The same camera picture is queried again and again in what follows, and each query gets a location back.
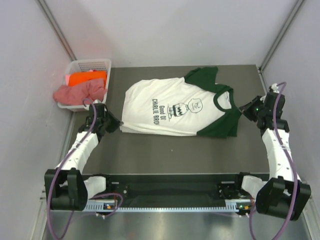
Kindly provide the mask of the white green ringer t-shirt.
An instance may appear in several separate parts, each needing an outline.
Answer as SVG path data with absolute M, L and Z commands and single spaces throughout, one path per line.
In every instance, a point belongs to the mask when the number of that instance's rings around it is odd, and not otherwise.
M 140 80 L 125 93 L 123 133 L 236 137 L 241 113 L 232 87 L 216 83 L 218 67 L 183 77 Z

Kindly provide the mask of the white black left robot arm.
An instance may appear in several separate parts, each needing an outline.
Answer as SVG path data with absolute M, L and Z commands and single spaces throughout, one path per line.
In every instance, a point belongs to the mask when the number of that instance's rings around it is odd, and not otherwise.
M 65 158 L 44 174 L 47 206 L 50 210 L 83 211 L 88 200 L 97 194 L 109 198 L 114 191 L 101 175 L 84 179 L 87 161 L 107 133 L 116 131 L 122 122 L 104 103 L 91 103 L 85 123 L 78 129 L 76 139 Z

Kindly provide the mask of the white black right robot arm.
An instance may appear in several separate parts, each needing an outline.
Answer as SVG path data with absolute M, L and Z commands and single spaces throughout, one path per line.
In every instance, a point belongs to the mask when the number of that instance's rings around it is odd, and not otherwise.
M 239 198 L 251 195 L 260 214 L 290 220 L 300 217 L 308 199 L 311 187 L 302 183 L 293 172 L 289 157 L 289 125 L 281 118 L 285 96 L 274 91 L 257 96 L 250 103 L 240 107 L 241 113 L 257 123 L 265 145 L 269 165 L 269 179 L 244 174 L 242 180 L 233 185 L 233 192 Z

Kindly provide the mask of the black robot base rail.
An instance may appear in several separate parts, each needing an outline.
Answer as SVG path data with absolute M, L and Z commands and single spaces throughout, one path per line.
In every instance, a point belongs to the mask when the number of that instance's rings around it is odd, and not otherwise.
M 244 173 L 106 174 L 106 193 L 123 196 L 124 208 L 224 207 L 251 201 L 240 189 Z

